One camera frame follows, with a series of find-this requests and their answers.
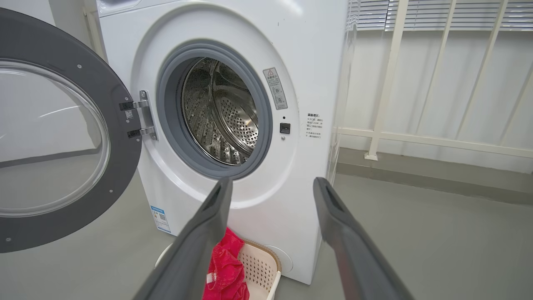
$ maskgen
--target white plastic basket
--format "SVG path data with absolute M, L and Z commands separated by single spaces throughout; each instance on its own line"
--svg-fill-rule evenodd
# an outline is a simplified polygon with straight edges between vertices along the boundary
M 273 300 L 281 278 L 281 263 L 267 247 L 244 240 L 238 259 L 243 263 L 249 300 Z M 157 258 L 156 266 L 171 245 Z

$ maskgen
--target floor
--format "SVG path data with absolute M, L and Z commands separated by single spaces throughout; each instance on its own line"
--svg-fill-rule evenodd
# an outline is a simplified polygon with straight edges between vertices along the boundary
M 533 208 L 337 175 L 335 189 L 416 299 L 532 299 Z M 173 237 L 158 231 L 138 175 L 78 232 L 0 254 L 15 299 L 131 299 Z M 322 244 L 312 285 L 282 278 L 276 300 L 343 299 Z

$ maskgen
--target perforated metal drum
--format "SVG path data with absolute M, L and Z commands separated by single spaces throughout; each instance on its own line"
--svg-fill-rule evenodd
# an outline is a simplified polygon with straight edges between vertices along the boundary
M 200 59 L 187 73 L 182 91 L 176 91 L 179 95 L 185 124 L 206 154 L 230 165 L 250 157 L 259 133 L 257 110 L 231 68 L 215 59 Z

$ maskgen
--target door hinge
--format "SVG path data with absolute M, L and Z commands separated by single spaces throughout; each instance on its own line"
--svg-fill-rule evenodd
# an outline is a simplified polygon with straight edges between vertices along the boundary
M 141 129 L 128 132 L 130 138 L 149 135 L 153 140 L 159 140 L 157 137 L 157 130 L 154 125 L 152 111 L 150 109 L 150 101 L 148 100 L 148 91 L 139 91 L 140 101 L 124 102 L 120 104 L 120 110 L 137 109 L 139 113 L 139 120 L 141 121 Z

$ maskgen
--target front-loading washing machine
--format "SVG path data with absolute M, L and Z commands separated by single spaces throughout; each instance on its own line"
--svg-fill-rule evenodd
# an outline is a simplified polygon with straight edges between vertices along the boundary
M 353 44 L 348 2 L 98 8 L 109 66 L 55 27 L 1 11 L 0 84 L 17 99 L 0 121 L 9 149 L 0 176 L 12 190 L 0 207 L 1 252 L 90 223 L 138 167 L 157 228 L 173 235 L 219 178 L 232 177 L 228 226 L 272 249 L 283 275 L 310 284 L 321 241 L 312 183 L 335 170 Z M 13 187 L 44 186 L 43 176 L 51 183 L 42 197 Z

